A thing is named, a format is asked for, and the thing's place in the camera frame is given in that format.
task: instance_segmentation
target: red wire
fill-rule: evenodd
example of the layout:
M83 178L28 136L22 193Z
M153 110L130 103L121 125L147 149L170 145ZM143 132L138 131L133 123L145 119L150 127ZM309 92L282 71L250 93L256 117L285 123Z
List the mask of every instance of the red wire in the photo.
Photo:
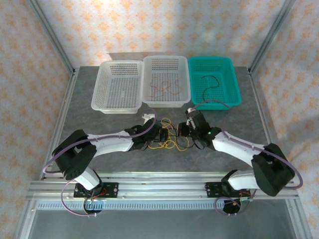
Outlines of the red wire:
M249 196L251 197L251 194L250 194L250 193L245 192L245 191L240 191L240 197L241 197L241 198L243 197L243 196L242 196L243 194L249 195Z
M177 87L179 87L179 91L173 93L173 92L171 92L171 91L169 90L170 87L171 87L171 83L170 83L170 79L169 79L169 76L168 76L168 72L167 72L167 78L168 78L168 81L162 81L162 83L161 83L161 85L160 85L160 86L161 86L161 89L158 88L158 81L156 81L156 85L155 85L155 86L152 86L153 81L154 81L154 78L153 78L153 79L151 80L150 87L151 87L151 88L154 87L154 90L151 91L152 94L151 94L151 96L148 96L148 97L151 97L151 98L156 97L156 96L155 96L156 91L157 91L157 92L161 92L161 96L158 96L158 97L163 97L164 94L165 94L165 91L169 92L169 93L172 94L172 95L180 94L181 87L176 83L177 80L174 81L174 84L175 84Z

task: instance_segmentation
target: basket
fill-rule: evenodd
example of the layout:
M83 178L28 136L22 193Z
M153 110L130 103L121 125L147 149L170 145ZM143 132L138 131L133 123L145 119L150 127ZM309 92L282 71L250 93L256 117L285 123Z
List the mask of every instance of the basket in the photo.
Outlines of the basket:
M180 108L190 101L188 63L185 57L147 56L143 62L144 103L154 108Z
M238 82L231 59L200 56L188 60L191 99L197 105L205 100L218 100L228 106L241 104ZM208 102L198 110L227 110L221 103Z
M142 105L142 61L106 61L100 65L92 109L105 114L135 114Z

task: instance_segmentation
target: black mounting bracket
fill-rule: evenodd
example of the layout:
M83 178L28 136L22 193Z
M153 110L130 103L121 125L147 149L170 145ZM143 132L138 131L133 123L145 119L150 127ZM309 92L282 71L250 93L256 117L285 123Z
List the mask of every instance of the black mounting bracket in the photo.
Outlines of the black mounting bracket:
M99 196L99 198L117 198L119 192L119 184L118 183L101 183L101 193L105 192ZM74 198L91 198L92 195L90 191L86 190L82 184L77 183L74 189Z
M229 198L240 198L247 197L250 195L250 191L242 189L240 191L226 192L222 188L222 182L207 182L205 184L205 189L208 198L219 198L219 197L229 197Z

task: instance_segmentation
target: white plastic basket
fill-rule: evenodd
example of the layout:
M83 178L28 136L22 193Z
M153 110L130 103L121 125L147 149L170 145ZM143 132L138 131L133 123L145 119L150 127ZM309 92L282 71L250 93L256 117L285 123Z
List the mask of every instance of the white plastic basket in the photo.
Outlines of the white plastic basket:
M180 108L190 101L188 63L185 57L147 56L143 62L144 103L154 108Z
M91 102L105 114L136 114L142 105L142 61L105 61L100 65Z

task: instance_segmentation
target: black cable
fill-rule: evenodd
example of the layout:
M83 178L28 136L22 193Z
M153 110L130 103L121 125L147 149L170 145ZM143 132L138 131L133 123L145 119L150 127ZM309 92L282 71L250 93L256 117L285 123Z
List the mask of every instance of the black cable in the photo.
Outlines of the black cable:
M175 142L176 142L176 144L177 144L179 147L182 147L182 148L192 148L192 147L195 145L194 142L193 142L193 144L192 144L191 146L189 146L189 147L180 145L180 144L177 142L177 138L180 138L182 141L184 141L184 140L183 140L183 138L181 138L180 136L177 135L177 129L176 129L170 122L168 122L168 121L166 121L166 120L162 120L162 121L165 122L165 123L168 123L168 124L172 127L172 129L175 131L175 134L176 134L176 135L172 135L172 136L176 138L176 141L175 141Z
M144 144L144 148L142 147L142 148L140 148L139 150L140 151L144 151L144 150L146 150L147 148L148 148L148 146L149 146L149 144L146 142L145 144Z
M202 79L203 78L205 78L205 77L213 77L216 81L217 81L217 86L212 86L212 87L208 87L208 88L206 88L204 91L203 91L203 100L205 101L205 92L207 91L207 90L209 90L209 89L213 89L213 88L217 88L217 87L219 87L219 81L218 81L218 79L216 78L216 77L214 77L214 76L212 76L212 75L209 75L209 76L203 76L202 77Z
M198 149L200 149L200 150L202 150L202 149L205 148L205 147L203 147L203 148L198 147L198 145L197 145L195 142L194 142L194 144L195 144L196 148L198 148Z

